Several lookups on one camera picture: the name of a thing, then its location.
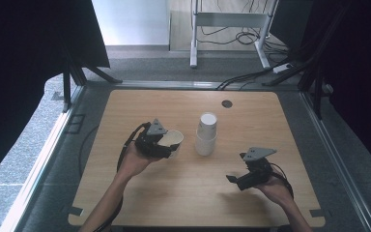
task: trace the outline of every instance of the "hand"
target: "hand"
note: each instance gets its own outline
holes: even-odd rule
[[[161,160],[161,158],[149,158],[145,157],[131,142],[126,150],[125,157],[123,158],[122,165],[119,174],[125,175],[128,178],[140,174],[146,167],[154,162]]]
[[[279,175],[282,175],[276,169],[274,168],[272,169],[273,169],[273,172]],[[267,198],[270,201],[278,205],[281,205],[286,202],[294,201],[294,199],[291,196],[291,193],[285,187],[284,183],[274,176],[271,176],[270,179],[266,183],[255,186],[255,188],[259,189],[261,192],[263,192],[267,196]]]

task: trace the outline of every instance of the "paper cup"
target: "paper cup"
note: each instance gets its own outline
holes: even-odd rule
[[[183,139],[185,137],[181,132],[178,130],[169,130],[158,142],[158,145],[170,147],[170,146],[177,146],[175,151],[171,152],[171,155],[169,158],[174,158],[179,154],[180,147],[182,145]]]
[[[195,151],[201,156],[209,156],[215,148],[216,136],[212,139],[203,139],[198,135],[195,136]]]
[[[213,113],[206,112],[200,117],[197,134],[204,140],[212,140],[216,137],[216,116]]]

